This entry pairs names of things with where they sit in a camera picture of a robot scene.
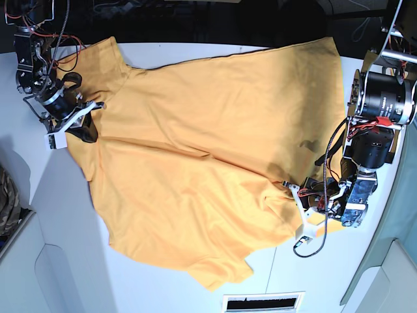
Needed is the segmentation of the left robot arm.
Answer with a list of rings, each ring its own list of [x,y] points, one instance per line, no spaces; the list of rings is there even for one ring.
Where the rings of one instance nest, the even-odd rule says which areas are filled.
[[[340,137],[332,136],[317,166],[329,166],[342,152],[341,177],[330,169],[324,181],[306,178],[302,186],[284,182],[297,204],[304,231],[323,226],[309,223],[312,213],[357,227],[367,200],[378,186],[377,169],[393,161],[396,135],[416,115],[416,2],[389,1],[376,43],[364,57],[352,82],[348,113]]]

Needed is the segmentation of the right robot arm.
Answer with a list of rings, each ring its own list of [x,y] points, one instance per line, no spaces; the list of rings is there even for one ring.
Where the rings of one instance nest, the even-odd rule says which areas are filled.
[[[85,143],[96,142],[98,132],[91,112],[104,103],[83,99],[82,77],[74,69],[58,77],[57,49],[68,35],[63,30],[49,33],[42,29],[44,22],[55,17],[54,1],[5,1],[3,10],[6,24],[16,26],[17,90],[46,127],[47,148],[65,148],[67,134]]]

